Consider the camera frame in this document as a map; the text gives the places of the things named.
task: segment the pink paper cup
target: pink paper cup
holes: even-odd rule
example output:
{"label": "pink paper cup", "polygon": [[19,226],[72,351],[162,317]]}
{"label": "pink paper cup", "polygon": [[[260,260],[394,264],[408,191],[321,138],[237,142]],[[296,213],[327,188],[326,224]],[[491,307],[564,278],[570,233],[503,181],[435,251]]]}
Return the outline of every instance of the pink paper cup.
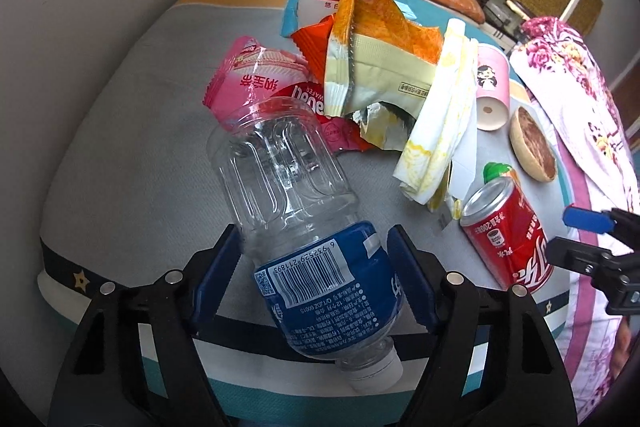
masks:
{"label": "pink paper cup", "polygon": [[478,129],[494,131],[509,120],[509,61],[502,50],[478,45]]}

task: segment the bottle cap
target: bottle cap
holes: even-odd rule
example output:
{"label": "bottle cap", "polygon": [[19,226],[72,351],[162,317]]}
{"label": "bottle cap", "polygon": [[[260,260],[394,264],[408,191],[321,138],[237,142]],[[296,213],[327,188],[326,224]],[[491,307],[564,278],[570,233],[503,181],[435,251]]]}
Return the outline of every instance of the bottle cap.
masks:
{"label": "bottle cap", "polygon": [[482,170],[484,183],[488,183],[494,178],[502,176],[503,174],[506,174],[507,172],[510,172],[512,170],[513,167],[511,167],[507,163],[489,162],[484,166],[484,169]]}
{"label": "bottle cap", "polygon": [[353,389],[360,394],[381,393],[402,377],[402,362],[392,347],[385,358],[364,369],[340,371]]}

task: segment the cartoon girl print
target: cartoon girl print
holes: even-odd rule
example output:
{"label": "cartoon girl print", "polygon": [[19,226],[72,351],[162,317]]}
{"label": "cartoon girl print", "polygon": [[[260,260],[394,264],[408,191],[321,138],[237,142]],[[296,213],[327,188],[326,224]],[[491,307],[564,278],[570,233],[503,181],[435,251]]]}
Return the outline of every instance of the cartoon girl print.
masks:
{"label": "cartoon girl print", "polygon": [[495,78],[494,68],[491,66],[480,66],[478,68],[478,86],[487,91],[495,90],[498,80]]}

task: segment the orange snack bag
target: orange snack bag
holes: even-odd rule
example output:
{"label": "orange snack bag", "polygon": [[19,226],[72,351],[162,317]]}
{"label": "orange snack bag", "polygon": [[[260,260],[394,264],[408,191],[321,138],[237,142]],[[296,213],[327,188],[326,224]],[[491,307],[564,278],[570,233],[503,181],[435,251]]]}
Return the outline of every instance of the orange snack bag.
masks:
{"label": "orange snack bag", "polygon": [[417,117],[444,39],[404,18],[393,0],[340,0],[324,73],[325,114],[387,102]]}

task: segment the blue bottle label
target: blue bottle label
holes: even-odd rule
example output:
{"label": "blue bottle label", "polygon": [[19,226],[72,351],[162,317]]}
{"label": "blue bottle label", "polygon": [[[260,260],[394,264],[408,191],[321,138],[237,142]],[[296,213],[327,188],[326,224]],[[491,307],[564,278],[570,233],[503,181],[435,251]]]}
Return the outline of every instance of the blue bottle label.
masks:
{"label": "blue bottle label", "polygon": [[367,221],[260,266],[254,277],[289,345],[309,356],[373,335],[402,301],[398,277]]}

